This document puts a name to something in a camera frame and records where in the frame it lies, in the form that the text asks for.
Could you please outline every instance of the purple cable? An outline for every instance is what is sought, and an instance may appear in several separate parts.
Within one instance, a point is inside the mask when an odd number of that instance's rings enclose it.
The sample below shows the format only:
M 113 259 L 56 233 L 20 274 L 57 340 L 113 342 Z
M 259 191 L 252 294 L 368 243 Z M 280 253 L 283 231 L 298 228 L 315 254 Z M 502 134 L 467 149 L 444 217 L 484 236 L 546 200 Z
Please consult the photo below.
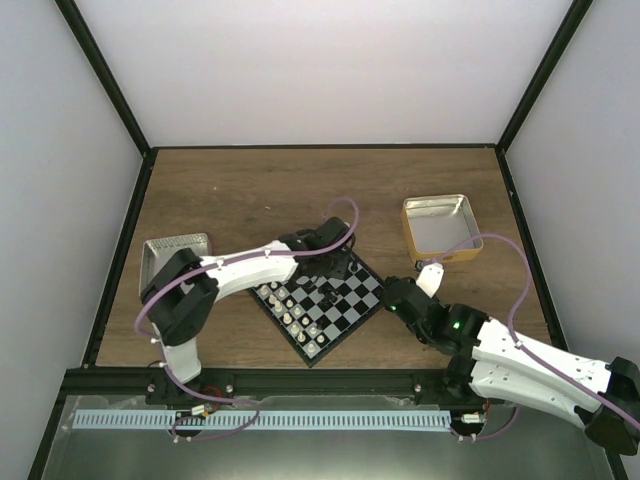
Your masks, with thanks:
M 256 421 L 258 420 L 258 417 L 260 416 L 260 410 L 256 410 L 256 413 L 253 417 L 251 417 L 251 419 L 246 422 L 243 423 L 242 425 L 240 425 L 237 428 L 234 428 L 233 430 L 229 430 L 228 432 L 224 432 L 224 433 L 219 433 L 218 435 L 207 435 L 206 437 L 188 437 L 191 438 L 191 440 L 188 440 L 190 442 L 206 442 L 209 440 L 218 440 L 220 438 L 225 438 L 225 437 L 230 437 L 231 435 L 235 435 L 236 433 L 240 433 L 241 431 L 243 431 L 244 429 L 246 429 L 247 427 L 253 425 L 254 423 L 256 423 Z M 177 428 L 178 426 L 180 426 L 181 423 L 187 421 L 187 420 L 191 420 L 191 419 L 200 419 L 199 417 L 194 417 L 189 415 L 188 417 L 182 417 L 182 418 L 178 418 L 175 423 L 173 424 L 173 426 L 171 427 L 171 434 L 173 435 L 174 440 L 177 438 L 180 438 L 178 436 L 178 432 L 177 432 Z
M 329 212 L 331 211 L 331 209 L 338 203 L 350 203 L 351 206 L 353 207 L 353 222 L 351 223 L 351 226 L 349 227 L 349 230 L 347 231 L 347 233 L 344 235 L 344 237 L 342 237 L 340 240 L 338 240 L 336 243 L 334 243 L 333 245 L 329 245 L 328 247 L 325 248 L 320 248 L 318 250 L 311 250 L 311 251 L 291 251 L 291 250 L 276 250 L 276 251 L 272 251 L 269 252 L 269 255 L 274 255 L 274 256 L 282 256 L 282 257 L 310 257 L 310 256 L 315 256 L 315 255 L 322 255 L 324 253 L 328 253 L 331 252 L 339 247 L 341 247 L 342 245 L 344 245 L 353 235 L 353 233 L 355 232 L 358 223 L 360 221 L 360 210 L 358 209 L 358 205 L 356 204 L 356 202 L 353 201 L 353 199 L 351 199 L 350 197 L 340 197 L 335 199 L 333 202 L 331 202 L 329 204 L 329 206 L 327 207 L 327 209 L 325 210 L 325 213 L 323 215 L 323 218 L 326 219 L 329 215 Z M 258 258 L 261 257 L 263 255 L 266 255 L 266 253 L 264 251 L 258 251 L 258 252 L 251 252 L 251 253 L 245 253 L 244 255 L 238 255 L 236 257 L 230 258 L 228 260 L 225 261 L 225 265 L 232 265 L 234 263 L 237 262 L 241 262 L 243 260 L 249 260 L 252 258 Z M 189 280 L 190 278 L 193 278 L 197 275 L 200 275 L 201 273 L 205 273 L 208 270 L 211 270 L 213 268 L 218 268 L 218 265 L 216 263 L 213 263 L 211 265 L 207 265 L 205 267 L 200 267 L 200 268 L 196 268 L 194 270 L 191 270 L 190 272 L 185 273 L 184 275 L 179 276 L 178 278 L 172 280 L 171 282 L 169 282 L 167 285 L 165 285 L 164 287 L 162 287 L 158 293 L 156 293 L 153 297 L 151 297 L 151 299 L 149 299 L 149 301 L 142 307 L 142 309 L 140 310 L 140 313 L 138 313 L 138 316 L 136 317 L 136 320 L 133 324 L 133 328 L 136 331 L 136 333 L 138 335 L 144 335 L 147 336 L 155 341 L 159 342 L 158 337 L 156 337 L 156 335 L 154 335 L 151 332 L 148 332 L 147 330 L 144 330 L 142 328 L 142 322 L 144 320 L 144 318 L 147 316 L 147 313 L 149 313 L 149 310 L 158 302 L 158 300 L 160 300 L 164 295 L 166 295 L 169 291 L 171 291 L 173 288 L 177 287 L 178 285 L 180 285 L 182 282 Z M 162 350 L 162 348 L 160 348 L 160 354 L 162 355 L 162 361 L 166 363 L 166 357 L 164 355 L 164 351 Z M 169 369 L 168 365 L 164 366 L 164 370 L 167 373 L 167 376 L 171 379 L 171 381 L 173 383 L 176 384 L 176 386 L 178 388 L 180 388 L 180 390 L 182 390 L 185 393 L 188 393 L 189 395 L 195 397 L 195 398 L 199 398 L 201 400 L 206 400 L 208 402 L 216 402 L 216 403 L 230 403 L 230 404 L 237 404 L 237 405 L 246 405 L 246 406 L 253 406 L 253 407 L 257 407 L 257 402 L 253 402 L 251 400 L 242 400 L 242 399 L 234 399 L 234 398 L 224 398 L 224 397 L 214 397 L 214 396 L 210 396 L 210 395 L 204 395 L 200 392 L 196 392 L 195 390 L 192 390 L 191 388 L 187 387 L 185 384 L 183 384 L 182 382 L 180 382 L 180 380 L 178 380 L 176 378 L 176 376 L 173 374 L 173 372 Z M 208 440 L 208 439 L 216 439 L 216 438 L 222 438 L 222 437 L 227 437 L 229 435 L 233 435 L 235 433 L 238 433 L 242 430 L 244 430 L 245 428 L 247 428 L 248 426 L 252 425 L 257 419 L 258 416 L 260 415 L 260 411 L 257 410 L 255 416 L 249 420 L 247 423 L 245 423 L 244 425 L 241 425 L 240 427 L 231 430 L 229 432 L 225 432 L 223 434 L 220 435 L 214 435 L 211 437 L 204 437 L 202 439 L 199 439 L 198 441 L 203 441 L 203 440 Z
M 511 419 L 506 423 L 506 425 L 504 427 L 496 430 L 493 433 L 490 433 L 489 435 L 483 435 L 481 437 L 476 437 L 475 440 L 473 439 L 473 437 L 464 437 L 464 436 L 460 435 L 453 428 L 450 428 L 449 430 L 451 431 L 452 435 L 455 435 L 458 438 L 462 438 L 462 441 L 480 442 L 482 440 L 491 440 L 492 438 L 496 438 L 496 437 L 502 435 L 503 433 L 507 433 L 511 429 L 511 427 L 513 427 L 513 425 L 516 423 L 518 415 L 520 415 L 520 405 L 516 405 L 516 409 L 513 411 L 513 415 L 511 415 Z
M 520 342 L 520 339 L 518 338 L 518 334 L 516 333 L 516 330 L 515 330 L 515 327 L 514 327 L 514 317 L 515 317 L 516 311 L 518 310 L 518 308 L 520 308 L 520 305 L 522 304 L 524 299 L 527 297 L 527 293 L 529 293 L 529 289 L 531 288 L 531 268 L 529 267 L 529 262 L 527 261 L 527 256 L 525 255 L 525 253 L 522 251 L 522 248 L 520 248 L 520 246 L 517 243 L 515 243 L 510 238 L 504 237 L 502 235 L 498 235 L 497 233 L 481 233 L 479 235 L 474 235 L 473 237 L 465 240 L 464 242 L 460 242 L 458 245 L 456 245 L 455 247 L 449 249 L 447 252 L 445 252 L 444 254 L 438 256 L 437 258 L 434 258 L 429 263 L 433 263 L 433 262 L 436 262 L 436 261 L 439 262 L 444 257 L 447 257 L 448 255 L 452 254 L 453 252 L 459 250 L 462 246 L 466 245 L 469 242 L 477 240 L 479 238 L 496 238 L 498 240 L 502 240 L 503 242 L 508 243 L 509 245 L 511 245 L 513 247 L 513 249 L 516 252 L 518 252 L 518 255 L 520 255 L 520 258 L 522 258 L 522 261 L 524 262 L 524 266 L 525 266 L 526 274 L 527 274 L 526 284 L 524 286 L 524 289 L 522 290 L 522 294 L 520 294 L 520 297 L 518 297 L 518 300 L 516 300 L 516 302 L 513 304 L 513 307 L 511 307 L 511 310 L 509 310 L 509 316 L 507 317 L 507 328 L 509 329 L 509 335 L 511 336 L 511 339 L 513 340 L 513 342 L 517 345 Z M 571 378 L 570 376 L 568 376 L 567 374 L 565 374 L 561 370 L 557 369 L 556 367 L 554 367 L 553 365 L 551 365 L 547 361 L 545 361 L 542 358 L 540 358 L 538 355 L 536 355 L 531 350 L 529 350 L 525 345 L 520 344 L 519 348 L 526 355 L 528 355 L 529 358 L 531 358 L 533 361 L 535 361 L 539 365 L 542 365 L 544 368 L 549 370 L 551 373 L 557 375 L 558 377 L 563 379 L 565 382 L 567 382 L 570 385 L 573 385 L 574 387 L 576 387 L 582 393 L 590 396 L 594 400 L 597 400 L 598 402 L 600 402 L 602 405 L 604 405 L 605 407 L 607 407 L 611 411 L 613 411 L 616 414 L 620 415 L 621 418 L 623 418 L 624 420 L 629 422 L 629 424 L 633 428 L 635 428 L 636 430 L 640 430 L 640 422 L 638 422 L 635 418 L 633 418 L 627 412 L 622 410 L 620 407 L 618 407 L 617 405 L 615 405 L 611 401 L 607 400 L 602 395 L 598 395 L 597 393 L 592 392 L 587 387 L 582 385 L 580 382 L 574 380 L 573 378 Z

